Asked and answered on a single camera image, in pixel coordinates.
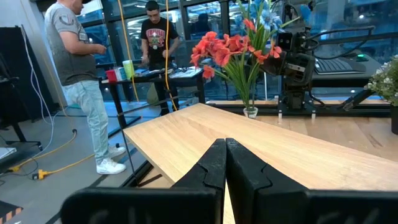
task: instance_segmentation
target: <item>wooden table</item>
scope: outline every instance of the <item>wooden table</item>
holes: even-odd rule
[[[310,189],[398,190],[398,163],[203,104],[124,130],[171,183],[217,138],[235,138]],[[224,223],[234,223],[228,188]]]

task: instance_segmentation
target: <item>gray t-shirt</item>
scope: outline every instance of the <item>gray t-shirt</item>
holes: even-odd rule
[[[73,11],[55,3],[45,13],[44,23],[45,35],[50,43],[61,84],[67,86],[83,80],[97,80],[94,56],[69,53],[59,34],[63,31],[73,32],[80,41],[89,43],[87,34]]]

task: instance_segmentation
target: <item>green cup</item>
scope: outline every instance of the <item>green cup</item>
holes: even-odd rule
[[[132,65],[131,60],[125,60],[123,62],[123,67],[128,79],[131,79],[131,77],[135,76],[134,66]]]

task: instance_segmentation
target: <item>keyboard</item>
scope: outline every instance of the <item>keyboard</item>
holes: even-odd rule
[[[315,71],[319,75],[339,75],[366,72],[365,65],[347,58],[336,58],[331,60],[316,59]]]

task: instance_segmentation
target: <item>white wall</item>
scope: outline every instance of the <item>white wall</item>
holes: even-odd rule
[[[29,0],[1,0],[0,27],[23,26],[43,73],[45,82],[54,102],[68,104],[55,71],[51,51],[44,34],[44,17],[36,3]]]

